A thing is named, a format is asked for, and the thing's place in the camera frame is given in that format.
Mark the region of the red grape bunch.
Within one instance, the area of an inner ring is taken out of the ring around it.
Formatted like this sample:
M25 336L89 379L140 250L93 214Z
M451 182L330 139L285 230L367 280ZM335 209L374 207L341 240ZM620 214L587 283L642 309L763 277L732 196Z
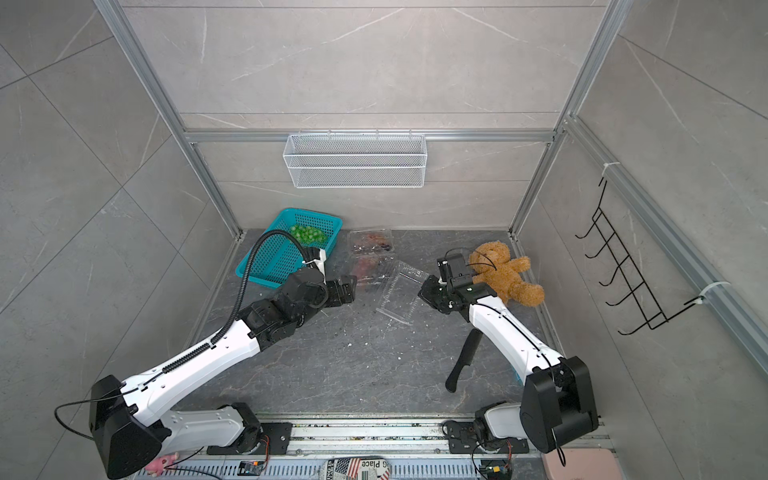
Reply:
M390 238L382 233L369 232L356 235L352 241L352 251L356 254L378 254L390 252L393 248Z
M355 259L352 274L359 285L368 285L378 280L380 260L376 256L362 256Z

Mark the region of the teal plastic basket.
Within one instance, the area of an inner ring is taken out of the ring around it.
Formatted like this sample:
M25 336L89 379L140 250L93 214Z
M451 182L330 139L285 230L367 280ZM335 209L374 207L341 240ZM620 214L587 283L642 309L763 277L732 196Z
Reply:
M316 241L311 244L304 241L301 243L306 247L324 249L329 256L336 245L342 226L343 221L339 217L310 210L287 208L279 213L270 224L269 230L289 232L293 227L311 227L319 230L322 236L316 237ZM248 279L252 283L276 289L302 265L302 256L289 240L283 237L270 238L257 252Z

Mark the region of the clear plastic clamshell container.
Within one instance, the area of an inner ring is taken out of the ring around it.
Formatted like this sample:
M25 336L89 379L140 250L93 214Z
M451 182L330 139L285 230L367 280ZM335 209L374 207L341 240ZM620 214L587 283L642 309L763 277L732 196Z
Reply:
M384 255L395 251L394 235L390 229L351 231L348 235L351 255Z

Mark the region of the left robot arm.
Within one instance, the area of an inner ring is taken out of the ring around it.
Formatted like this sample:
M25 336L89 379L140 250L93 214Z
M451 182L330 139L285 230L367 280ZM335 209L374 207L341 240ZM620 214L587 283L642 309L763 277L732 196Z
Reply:
M266 231L256 240L248 267L273 237L292 244L301 262L271 297L244 305L248 281L243 279L230 316L214 334L140 374L125 380L108 375L93 384L83 437L94 443L108 478L129 477L185 450L235 455L266 445L260 421L243 402L187 412L174 407L230 367L292 336L323 309L354 301L356 277L328 278L325 250L305 247L284 230Z

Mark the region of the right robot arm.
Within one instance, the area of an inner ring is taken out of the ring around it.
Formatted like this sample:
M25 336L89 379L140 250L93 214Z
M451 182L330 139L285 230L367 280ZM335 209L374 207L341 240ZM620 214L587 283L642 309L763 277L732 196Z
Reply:
M507 439L526 440L542 453L557 453L567 464L564 446L598 428L599 415L587 365L563 357L523 325L500 294L476 281L470 262L457 249L437 259L439 274L429 276L419 297L442 314L458 312L472 326L445 381L451 393L462 370L472 363L481 340L489 339L524 384L522 400L479 410L474 420L478 444L494 446Z

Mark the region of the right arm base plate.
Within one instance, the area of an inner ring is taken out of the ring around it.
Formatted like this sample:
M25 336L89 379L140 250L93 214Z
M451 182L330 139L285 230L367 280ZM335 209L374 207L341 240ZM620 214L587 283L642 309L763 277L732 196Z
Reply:
M530 452L528 441L520 438L498 439L492 437L479 420L447 420L442 423L441 431L448 440L451 454L527 454Z

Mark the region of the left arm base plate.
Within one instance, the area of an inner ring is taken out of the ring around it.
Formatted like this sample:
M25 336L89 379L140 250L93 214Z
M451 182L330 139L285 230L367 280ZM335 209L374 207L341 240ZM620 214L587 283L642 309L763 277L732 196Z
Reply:
M225 447L210 446L208 455L285 455L291 440L293 424L290 422L262 423L259 427L246 426L240 436Z

